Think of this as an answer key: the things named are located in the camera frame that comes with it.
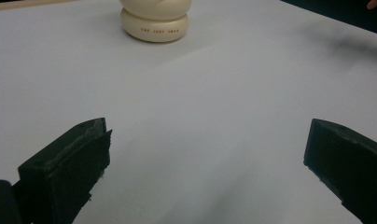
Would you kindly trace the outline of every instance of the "round base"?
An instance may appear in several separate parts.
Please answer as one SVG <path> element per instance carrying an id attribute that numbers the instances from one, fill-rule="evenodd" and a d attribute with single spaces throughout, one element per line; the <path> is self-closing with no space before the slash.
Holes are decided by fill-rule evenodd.
<path id="1" fill-rule="evenodd" d="M 173 21 L 151 21 L 135 17 L 125 8 L 121 10 L 121 22 L 128 34 L 149 42 L 174 41 L 182 37 L 189 27 L 187 15 Z"/>

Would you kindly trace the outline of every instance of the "white table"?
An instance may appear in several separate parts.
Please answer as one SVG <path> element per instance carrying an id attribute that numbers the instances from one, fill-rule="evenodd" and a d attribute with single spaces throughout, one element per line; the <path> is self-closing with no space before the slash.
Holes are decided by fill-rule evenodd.
<path id="1" fill-rule="evenodd" d="M 0 178 L 105 117 L 80 223 L 358 224 L 302 164 L 311 119 L 377 141 L 377 35 L 276 0 L 194 1 L 186 36 L 126 35 L 117 0 L 0 11 Z"/>

